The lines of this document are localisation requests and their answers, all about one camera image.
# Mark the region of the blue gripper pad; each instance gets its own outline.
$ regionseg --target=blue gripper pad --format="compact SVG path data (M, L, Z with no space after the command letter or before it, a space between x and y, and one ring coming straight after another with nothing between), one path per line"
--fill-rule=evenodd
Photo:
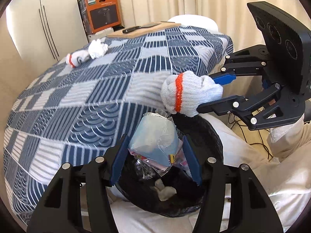
M198 186L201 186L202 168L195 155L195 152L192 150L192 147L189 143L187 136L183 137L183 153L185 154L193 181L195 181Z
M113 186L120 178L125 159L128 155L129 136L125 136L111 166L110 184Z
M214 82L216 84L220 84L220 85L227 85L230 84L231 82L233 82L236 79L236 75L235 74L222 74L218 77L213 78Z

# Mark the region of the black cable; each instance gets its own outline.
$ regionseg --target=black cable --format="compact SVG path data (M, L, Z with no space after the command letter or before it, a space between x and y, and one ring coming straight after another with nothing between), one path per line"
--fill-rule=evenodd
M232 130L232 128L234 127L234 125L237 124L237 125L240 127L241 131L242 131L242 134L243 134L243 137L244 137L245 142L247 143L247 140L246 140L244 131L243 131L243 129L242 129L242 127L247 127L247 125L239 124L239 121L241 121L241 120L236 120L235 117L236 117L236 115L233 116L233 122L230 122L230 114L229 114L229 116L228 116L228 123L229 123L229 124L233 124L232 127L231 127L231 130ZM260 139L261 139L261 142L262 142L262 143L252 143L252 144L250 144L250 145L255 145L255 144L260 144L260 145L262 145L262 146L264 147L265 151L268 153L268 160L269 160L269 157L271 156L271 158L273 158L273 155L270 154L268 147L264 144L260 131L258 131L258 132L259 132L259 136L260 136Z

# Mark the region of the camera lens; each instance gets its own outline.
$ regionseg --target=camera lens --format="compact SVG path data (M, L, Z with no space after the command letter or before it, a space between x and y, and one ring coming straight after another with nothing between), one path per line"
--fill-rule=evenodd
M293 45L293 43L290 42L289 40L286 40L286 41L285 41L285 45L286 45L287 51L288 51L288 53L290 54L290 56L291 56L293 59L297 59L297 51L296 51L296 48L295 48L295 46Z
M256 22L262 29L265 28L265 25L263 24L263 21L260 19L259 16L256 16Z
M280 36L279 32L277 31L277 29L273 25L271 25L270 23L268 24L268 29L269 29L269 32L270 32L272 38L278 44L280 44L281 43L281 36Z

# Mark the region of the wardrobe door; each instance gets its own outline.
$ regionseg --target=wardrobe door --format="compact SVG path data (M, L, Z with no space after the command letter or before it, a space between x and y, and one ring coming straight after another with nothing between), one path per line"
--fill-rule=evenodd
M39 74L58 61L41 21L40 0L12 0L6 12L9 33L27 66Z
M41 8L59 60L88 44L77 0L41 0Z

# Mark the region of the bed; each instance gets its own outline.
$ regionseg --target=bed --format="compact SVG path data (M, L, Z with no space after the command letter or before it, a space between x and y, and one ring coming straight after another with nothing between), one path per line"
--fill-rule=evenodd
M63 163L76 166L103 155L122 134L133 135L145 112L164 107L160 92L167 76L208 74L233 52L229 36L192 26L101 41L109 46L104 57L74 69L55 64L12 107L5 184L13 212L26 225Z

